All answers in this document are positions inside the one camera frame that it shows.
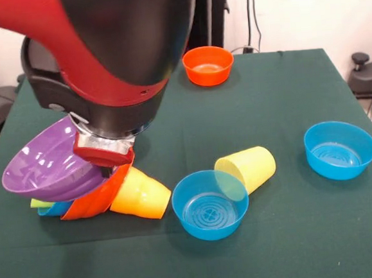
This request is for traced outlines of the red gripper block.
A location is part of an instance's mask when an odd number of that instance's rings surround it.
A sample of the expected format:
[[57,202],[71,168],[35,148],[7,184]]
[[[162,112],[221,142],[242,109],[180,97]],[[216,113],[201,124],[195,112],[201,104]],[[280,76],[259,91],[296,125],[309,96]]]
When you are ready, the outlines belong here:
[[104,178],[112,177],[114,166],[130,164],[134,160],[134,149],[130,144],[93,135],[76,134],[73,151],[83,160],[100,166]]

